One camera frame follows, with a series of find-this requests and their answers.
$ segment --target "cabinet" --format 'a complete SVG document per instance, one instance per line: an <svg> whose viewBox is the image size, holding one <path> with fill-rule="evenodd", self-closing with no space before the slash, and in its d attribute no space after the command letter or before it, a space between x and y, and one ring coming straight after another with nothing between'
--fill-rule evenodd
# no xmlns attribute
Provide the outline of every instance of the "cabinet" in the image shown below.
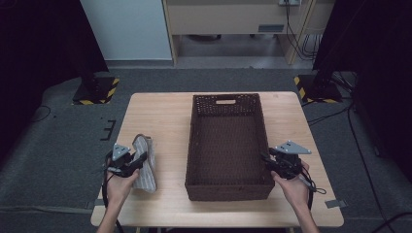
<svg viewBox="0 0 412 233"><path fill-rule="evenodd" d="M292 64L296 44L291 45L287 34L301 41L304 33L313 33L305 30L309 22L315 29L326 27L333 2L316 2L286 7L276 0L163 0L173 59L178 58L181 35L277 34Z"/></svg>

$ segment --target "towel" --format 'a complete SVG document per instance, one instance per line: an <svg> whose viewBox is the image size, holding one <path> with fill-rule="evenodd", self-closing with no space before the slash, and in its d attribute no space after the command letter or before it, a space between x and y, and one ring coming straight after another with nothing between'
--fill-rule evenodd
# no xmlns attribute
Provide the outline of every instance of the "towel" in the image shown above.
<svg viewBox="0 0 412 233"><path fill-rule="evenodd" d="M148 159L143 162L143 167L140 169L139 178L134 182L133 188L140 188L149 193L154 193L157 189L155 182L155 151L153 140L143 134L138 134L134 141L133 147L136 150L134 159L147 152Z"/></svg>

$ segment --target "wicker basket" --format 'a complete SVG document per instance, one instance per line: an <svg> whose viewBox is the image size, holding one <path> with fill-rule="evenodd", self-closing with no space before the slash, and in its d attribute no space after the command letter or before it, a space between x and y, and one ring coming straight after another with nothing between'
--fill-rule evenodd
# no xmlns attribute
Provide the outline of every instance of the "wicker basket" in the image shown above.
<svg viewBox="0 0 412 233"><path fill-rule="evenodd" d="M266 199L267 137L258 94L194 95L185 187L191 201Z"/></svg>

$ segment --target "forearm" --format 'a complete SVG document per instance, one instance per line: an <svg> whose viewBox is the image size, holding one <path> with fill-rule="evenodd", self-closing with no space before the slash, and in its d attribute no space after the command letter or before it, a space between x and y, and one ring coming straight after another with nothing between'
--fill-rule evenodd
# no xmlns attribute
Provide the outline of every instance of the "forearm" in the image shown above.
<svg viewBox="0 0 412 233"><path fill-rule="evenodd" d="M107 207L99 228L97 229L97 233L113 233L115 231L115 224L123 203L124 201L122 200L111 200L109 202L109 206Z"/></svg>
<svg viewBox="0 0 412 233"><path fill-rule="evenodd" d="M321 232L315 223L307 206L294 206L294 212L296 213L297 219L300 224L300 228L303 233L319 233Z"/></svg>

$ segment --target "wooden table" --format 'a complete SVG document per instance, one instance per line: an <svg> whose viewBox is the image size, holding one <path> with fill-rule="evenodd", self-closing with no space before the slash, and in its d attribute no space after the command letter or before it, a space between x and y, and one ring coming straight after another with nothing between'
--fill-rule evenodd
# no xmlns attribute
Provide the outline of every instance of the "wooden table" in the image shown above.
<svg viewBox="0 0 412 233"><path fill-rule="evenodd" d="M290 227L298 221L279 185L267 200L241 202L191 202L185 189L193 94L136 93L131 97L117 142L132 148L138 133L154 140L157 191L133 189L119 221L140 227ZM310 165L310 175L326 195L315 194L312 214L319 226L340 226L339 208L325 201L335 196L327 178L298 98L293 92L259 92L269 146L292 140L312 151L300 157ZM104 206L96 206L91 223L99 225Z"/></svg>

